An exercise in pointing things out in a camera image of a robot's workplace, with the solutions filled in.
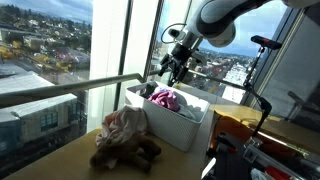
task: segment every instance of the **cable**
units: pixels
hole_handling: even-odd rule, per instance
[[[164,29],[164,31],[162,32],[161,34],[161,42],[164,43],[164,44],[171,44],[171,43],[174,43],[174,41],[171,41],[171,42],[165,42],[163,41],[163,35],[164,33],[172,26],[177,26],[177,25],[181,25],[181,26],[185,26],[187,25],[186,23],[174,23],[174,24],[171,24],[170,26],[168,26],[166,29]]]

